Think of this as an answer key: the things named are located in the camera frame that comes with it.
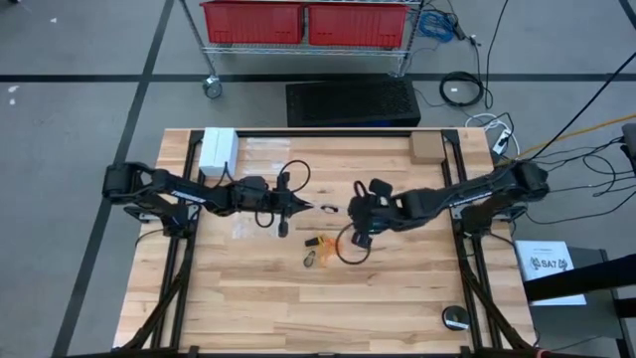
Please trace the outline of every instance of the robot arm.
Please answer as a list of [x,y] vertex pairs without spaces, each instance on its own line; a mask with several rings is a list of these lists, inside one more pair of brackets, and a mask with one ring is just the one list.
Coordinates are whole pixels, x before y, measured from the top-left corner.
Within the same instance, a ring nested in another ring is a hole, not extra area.
[[[379,179],[371,181],[369,192],[361,182],[354,184],[356,196],[349,203],[353,221],[353,244],[367,249],[371,235],[385,230],[396,232],[425,225],[445,209],[459,212],[467,233],[490,228],[492,218],[519,202],[542,200],[550,191],[548,172],[531,162],[513,162],[492,173],[442,189],[413,189],[392,195],[393,187]],[[488,198],[479,205],[466,205]]]
[[143,221],[147,215],[159,218],[167,236],[188,237],[194,228],[190,227],[189,206],[170,203],[161,194],[199,204],[221,217],[241,211],[279,215],[278,236],[282,238],[287,235],[285,219],[312,208],[289,190],[288,182],[289,173],[284,172],[278,176],[273,190],[260,176],[248,176],[210,188],[167,170],[126,162],[106,168],[102,195],[115,205],[134,204],[124,210],[137,220]]

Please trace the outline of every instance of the metal shelf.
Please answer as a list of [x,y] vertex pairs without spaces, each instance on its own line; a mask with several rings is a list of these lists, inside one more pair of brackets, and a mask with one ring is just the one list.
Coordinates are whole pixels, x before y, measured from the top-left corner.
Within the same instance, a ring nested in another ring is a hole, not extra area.
[[212,44],[204,47],[206,54],[251,54],[251,55],[338,55],[338,56],[384,56],[403,57],[407,51],[363,46],[312,46],[303,42],[298,45],[282,44]]
[[302,2],[302,3],[339,3],[339,4],[402,4],[419,5],[419,0],[243,0],[253,2]]

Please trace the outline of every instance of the wooden tabletop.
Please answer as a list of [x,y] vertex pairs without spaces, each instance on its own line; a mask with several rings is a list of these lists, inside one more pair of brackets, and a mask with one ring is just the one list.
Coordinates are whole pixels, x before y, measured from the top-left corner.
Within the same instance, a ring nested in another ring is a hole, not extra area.
[[[458,130],[468,177],[492,171],[484,132]],[[190,130],[166,130],[156,167],[181,175],[189,135]],[[443,186],[440,165],[410,164],[405,137],[241,138],[235,176],[262,175],[273,185],[282,165],[292,159],[311,166],[309,184],[297,193],[310,202],[346,207],[355,180],[368,184],[380,178],[392,183],[395,192]],[[289,171],[289,187],[302,184],[306,170],[292,165]],[[216,180],[209,178],[206,184]],[[269,217],[262,215],[260,221],[267,223]],[[459,346],[471,346],[468,332],[450,331],[440,318],[448,305],[465,306],[448,213],[422,228],[377,236],[371,256],[360,266],[331,257],[324,267],[316,263],[306,268],[304,241],[319,234],[335,238],[348,223],[346,215],[310,210],[294,215],[289,235],[280,239],[277,223],[262,229],[253,213],[219,218],[204,210],[180,349],[199,345],[202,352],[457,353]],[[141,234],[158,225],[143,225]],[[503,224],[495,225],[493,232],[510,237]],[[168,242],[153,234],[139,243],[114,346],[129,340],[157,303]],[[535,332],[512,247],[486,237],[483,250],[496,304],[532,344]],[[343,255],[360,257],[347,243]],[[475,300],[488,346],[483,308]],[[173,311],[168,313],[164,344]]]

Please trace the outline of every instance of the red bin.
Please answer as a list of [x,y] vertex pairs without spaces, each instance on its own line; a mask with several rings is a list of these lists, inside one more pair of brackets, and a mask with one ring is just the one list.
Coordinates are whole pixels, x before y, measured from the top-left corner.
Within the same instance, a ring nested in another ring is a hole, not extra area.
[[401,46],[408,7],[403,5],[309,5],[309,44]]
[[299,44],[302,5],[212,1],[202,3],[211,43]]

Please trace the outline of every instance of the small brown box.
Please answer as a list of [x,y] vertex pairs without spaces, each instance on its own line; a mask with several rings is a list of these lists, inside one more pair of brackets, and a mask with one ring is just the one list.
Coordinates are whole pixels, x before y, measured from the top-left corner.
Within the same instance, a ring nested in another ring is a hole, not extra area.
[[409,144],[411,164],[439,164],[446,158],[439,131],[414,131]]

